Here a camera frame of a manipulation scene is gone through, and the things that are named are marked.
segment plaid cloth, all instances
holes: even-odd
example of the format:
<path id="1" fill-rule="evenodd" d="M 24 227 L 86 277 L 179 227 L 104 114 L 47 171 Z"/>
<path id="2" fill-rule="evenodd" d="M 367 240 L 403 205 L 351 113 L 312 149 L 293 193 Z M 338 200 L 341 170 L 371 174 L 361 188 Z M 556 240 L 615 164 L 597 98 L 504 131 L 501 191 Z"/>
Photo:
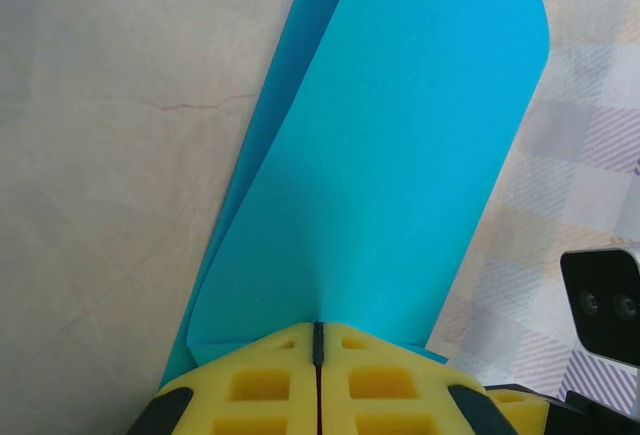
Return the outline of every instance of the plaid cloth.
<path id="1" fill-rule="evenodd" d="M 636 370 L 577 341 L 568 249 L 640 240 L 640 0 L 545 0 L 549 63 L 428 348 L 486 384 L 630 413 Z"/>

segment camera lens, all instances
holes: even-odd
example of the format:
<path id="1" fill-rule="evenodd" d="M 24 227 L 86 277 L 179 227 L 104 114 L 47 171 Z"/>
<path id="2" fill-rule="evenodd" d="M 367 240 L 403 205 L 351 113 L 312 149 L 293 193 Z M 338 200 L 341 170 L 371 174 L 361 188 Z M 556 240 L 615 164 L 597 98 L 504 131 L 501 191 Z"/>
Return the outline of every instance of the camera lens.
<path id="1" fill-rule="evenodd" d="M 636 318 L 636 304 L 626 295 L 618 295 L 616 297 L 616 312 L 620 318 L 626 321 L 635 320 Z"/>
<path id="2" fill-rule="evenodd" d="M 580 304 L 582 305 L 582 309 L 588 315 L 595 315 L 596 313 L 598 313 L 598 300 L 593 296 L 591 292 L 583 290 L 580 293 Z"/>

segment black camera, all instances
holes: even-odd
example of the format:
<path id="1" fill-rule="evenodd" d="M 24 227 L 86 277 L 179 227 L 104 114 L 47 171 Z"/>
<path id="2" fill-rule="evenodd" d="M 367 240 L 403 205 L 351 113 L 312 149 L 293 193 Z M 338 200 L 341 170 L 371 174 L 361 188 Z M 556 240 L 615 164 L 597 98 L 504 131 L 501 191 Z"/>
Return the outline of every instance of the black camera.
<path id="1" fill-rule="evenodd" d="M 640 366 L 640 244 L 566 252 L 560 259 L 571 313 L 584 347 Z"/>

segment marble surface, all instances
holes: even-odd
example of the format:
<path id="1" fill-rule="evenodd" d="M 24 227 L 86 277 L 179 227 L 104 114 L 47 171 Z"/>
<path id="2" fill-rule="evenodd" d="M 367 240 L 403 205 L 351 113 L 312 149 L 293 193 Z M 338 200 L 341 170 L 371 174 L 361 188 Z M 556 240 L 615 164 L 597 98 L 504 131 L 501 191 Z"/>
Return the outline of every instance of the marble surface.
<path id="1" fill-rule="evenodd" d="M 0 432 L 157 388 L 292 0 L 0 0 Z"/>

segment yellow foam block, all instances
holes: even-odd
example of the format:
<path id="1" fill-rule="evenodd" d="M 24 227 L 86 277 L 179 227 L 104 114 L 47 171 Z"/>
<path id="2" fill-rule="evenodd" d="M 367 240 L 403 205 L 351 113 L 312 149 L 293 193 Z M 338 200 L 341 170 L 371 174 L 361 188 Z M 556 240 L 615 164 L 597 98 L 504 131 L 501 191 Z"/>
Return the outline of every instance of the yellow foam block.
<path id="1" fill-rule="evenodd" d="M 544 435 L 549 413 L 549 402 L 544 398 L 504 389 L 489 390 L 487 395 L 511 422 L 518 435 Z"/>
<path id="2" fill-rule="evenodd" d="M 173 435 L 315 435 L 312 333 L 294 325 L 165 385 L 193 390 Z"/>
<path id="3" fill-rule="evenodd" d="M 323 435 L 473 435 L 448 391 L 473 377 L 342 324 L 324 326 Z"/>

